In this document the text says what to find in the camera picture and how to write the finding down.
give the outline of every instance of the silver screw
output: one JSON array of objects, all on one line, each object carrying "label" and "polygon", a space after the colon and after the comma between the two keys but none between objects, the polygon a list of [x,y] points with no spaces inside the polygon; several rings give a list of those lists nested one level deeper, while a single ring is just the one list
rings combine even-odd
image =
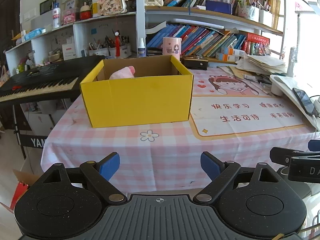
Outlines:
[{"label": "silver screw", "polygon": [[109,197],[109,200],[111,200],[111,201],[113,201],[113,202],[119,202],[119,201],[124,200],[124,196],[121,195],[121,194],[112,194],[112,195]]},{"label": "silver screw", "polygon": [[212,197],[208,194],[199,194],[196,198],[201,202],[208,202],[212,200]]}]

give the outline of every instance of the blue package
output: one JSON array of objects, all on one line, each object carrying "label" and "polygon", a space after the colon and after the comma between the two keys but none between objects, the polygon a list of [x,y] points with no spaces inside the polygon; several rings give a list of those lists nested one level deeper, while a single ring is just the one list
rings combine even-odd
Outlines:
[{"label": "blue package", "polygon": [[25,40],[26,40],[26,41],[31,40],[31,39],[33,39],[34,37],[42,34],[42,30],[43,30],[43,29],[44,29],[44,28],[38,28],[38,29],[35,29],[35,30],[27,33],[27,34],[24,36]]},{"label": "blue package", "polygon": [[217,2],[217,1],[205,1],[205,9],[207,11],[220,12],[226,14],[232,14],[232,6],[230,3]]}]

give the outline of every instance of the white flower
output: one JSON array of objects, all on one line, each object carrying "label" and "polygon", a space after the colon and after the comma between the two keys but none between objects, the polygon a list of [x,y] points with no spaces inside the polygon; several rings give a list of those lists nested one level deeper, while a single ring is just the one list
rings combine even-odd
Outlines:
[{"label": "white flower", "polygon": [[147,132],[142,132],[140,133],[141,137],[141,141],[146,141],[149,140],[150,142],[153,142],[155,140],[155,138],[159,137],[159,135],[157,133],[152,133],[152,130],[148,130]]}]

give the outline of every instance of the phone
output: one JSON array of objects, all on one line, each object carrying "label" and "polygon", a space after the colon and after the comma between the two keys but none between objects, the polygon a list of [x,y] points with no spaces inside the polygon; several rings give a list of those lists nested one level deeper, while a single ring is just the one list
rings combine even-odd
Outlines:
[{"label": "phone", "polygon": [[313,105],[305,91],[297,88],[293,88],[292,91],[296,95],[298,101],[300,102],[302,108],[307,113],[307,115],[314,115],[315,117],[319,117],[318,111],[316,110],[315,106]]}]

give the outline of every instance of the white post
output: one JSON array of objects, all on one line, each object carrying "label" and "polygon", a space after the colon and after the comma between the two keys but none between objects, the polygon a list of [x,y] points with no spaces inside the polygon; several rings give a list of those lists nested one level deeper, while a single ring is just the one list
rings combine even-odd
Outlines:
[{"label": "white post", "polygon": [[137,32],[137,50],[139,41],[143,38],[144,44],[146,44],[146,23],[145,23],[145,10],[144,0],[137,0],[137,12],[136,12],[136,32]]}]

